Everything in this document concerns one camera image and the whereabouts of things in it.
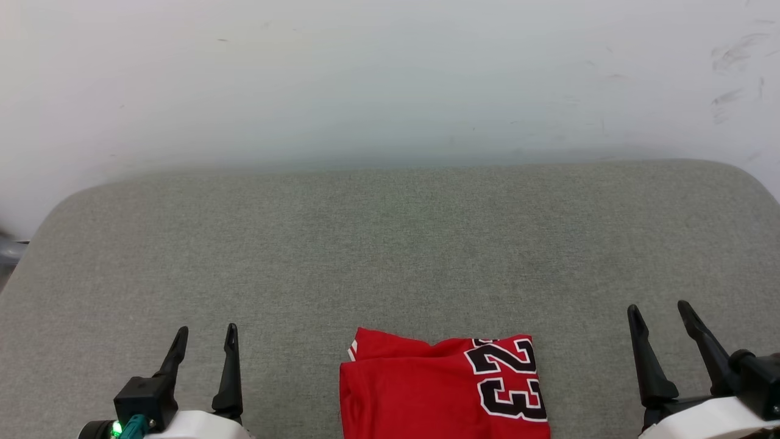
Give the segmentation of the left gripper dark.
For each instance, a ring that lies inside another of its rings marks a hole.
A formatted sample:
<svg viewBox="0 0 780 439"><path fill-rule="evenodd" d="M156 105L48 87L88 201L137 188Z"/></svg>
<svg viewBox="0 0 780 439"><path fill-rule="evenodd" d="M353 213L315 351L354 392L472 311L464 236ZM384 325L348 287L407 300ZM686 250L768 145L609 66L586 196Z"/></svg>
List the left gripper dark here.
<svg viewBox="0 0 780 439"><path fill-rule="evenodd" d="M178 329L164 361L152 377L133 377L113 403L116 419L89 421L79 438L145 438L162 433L179 410L174 396L179 365L184 361L189 328ZM242 421L243 392L236 323L229 323L224 341L225 361L211 408L215 416Z"/></svg>

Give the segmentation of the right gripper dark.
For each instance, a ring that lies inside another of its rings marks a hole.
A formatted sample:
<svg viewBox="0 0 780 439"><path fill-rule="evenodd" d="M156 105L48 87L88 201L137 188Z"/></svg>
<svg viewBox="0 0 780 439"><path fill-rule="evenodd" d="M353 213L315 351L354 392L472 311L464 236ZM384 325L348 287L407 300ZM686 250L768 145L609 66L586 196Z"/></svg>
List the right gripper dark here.
<svg viewBox="0 0 780 439"><path fill-rule="evenodd" d="M726 352L694 311L678 301L686 333L696 342L711 380L710 396L683 398L668 380L649 341L640 309L627 309L644 430L778 430L778 354Z"/></svg>

